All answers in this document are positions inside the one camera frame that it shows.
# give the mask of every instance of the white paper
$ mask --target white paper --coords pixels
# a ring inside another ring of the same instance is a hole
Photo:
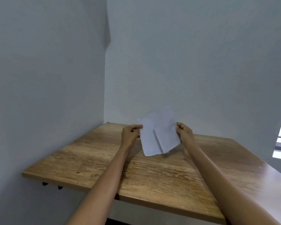
[[[143,128],[140,129],[140,137],[145,156],[162,154],[152,120],[149,118],[138,119],[138,124],[143,125]]]
[[[155,110],[149,114],[163,153],[168,153],[180,144],[176,132],[176,121],[170,106]]]

